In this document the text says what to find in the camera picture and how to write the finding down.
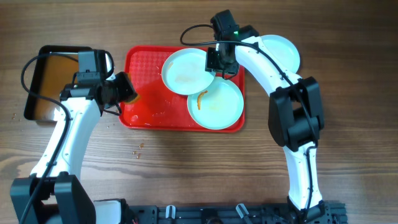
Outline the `orange green sponge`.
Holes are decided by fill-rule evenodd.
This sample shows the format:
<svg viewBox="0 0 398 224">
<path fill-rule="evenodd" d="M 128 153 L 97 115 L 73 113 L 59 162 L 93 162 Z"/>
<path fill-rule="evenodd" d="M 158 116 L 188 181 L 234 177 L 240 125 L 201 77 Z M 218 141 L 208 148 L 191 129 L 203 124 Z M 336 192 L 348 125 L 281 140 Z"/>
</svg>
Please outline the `orange green sponge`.
<svg viewBox="0 0 398 224">
<path fill-rule="evenodd" d="M 127 105 L 134 104 L 139 99 L 140 99 L 140 95 L 136 94 L 131 99 L 126 100 L 124 103 Z"/>
</svg>

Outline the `white plate top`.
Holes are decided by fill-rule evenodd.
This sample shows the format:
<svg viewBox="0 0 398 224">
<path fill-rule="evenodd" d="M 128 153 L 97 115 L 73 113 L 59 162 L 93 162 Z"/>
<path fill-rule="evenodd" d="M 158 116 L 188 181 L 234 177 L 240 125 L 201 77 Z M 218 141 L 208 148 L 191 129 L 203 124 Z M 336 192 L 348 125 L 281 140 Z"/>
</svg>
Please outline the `white plate top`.
<svg viewBox="0 0 398 224">
<path fill-rule="evenodd" d="M 161 77 L 164 85 L 179 95 L 196 94 L 215 79 L 215 72 L 207 72 L 206 52 L 186 48 L 172 53 L 164 62 Z"/>
</svg>

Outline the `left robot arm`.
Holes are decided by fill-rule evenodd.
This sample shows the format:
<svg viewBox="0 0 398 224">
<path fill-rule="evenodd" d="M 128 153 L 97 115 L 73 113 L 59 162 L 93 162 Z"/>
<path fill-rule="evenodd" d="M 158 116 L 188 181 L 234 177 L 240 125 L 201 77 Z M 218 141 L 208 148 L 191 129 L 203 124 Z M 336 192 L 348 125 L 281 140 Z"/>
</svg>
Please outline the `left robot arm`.
<svg viewBox="0 0 398 224">
<path fill-rule="evenodd" d="M 92 201 L 80 183 L 91 133 L 109 106 L 134 101 L 129 75 L 65 85 L 52 137 L 30 176 L 17 178 L 10 196 L 19 223 L 136 223 L 124 199 Z"/>
</svg>

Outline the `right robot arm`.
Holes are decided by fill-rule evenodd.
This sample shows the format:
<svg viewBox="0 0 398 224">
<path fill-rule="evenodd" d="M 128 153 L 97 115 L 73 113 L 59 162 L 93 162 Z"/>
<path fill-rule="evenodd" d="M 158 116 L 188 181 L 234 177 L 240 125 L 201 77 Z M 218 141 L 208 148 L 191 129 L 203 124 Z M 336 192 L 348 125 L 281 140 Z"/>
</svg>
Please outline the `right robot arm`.
<svg viewBox="0 0 398 224">
<path fill-rule="evenodd" d="M 324 127 L 320 87 L 287 68 L 252 26 L 240 27 L 229 10 L 210 20 L 216 48 L 210 47 L 206 69 L 232 75 L 242 65 L 269 95 L 268 127 L 283 148 L 289 172 L 289 205 L 296 221 L 306 223 L 321 215 L 316 151 Z"/>
</svg>

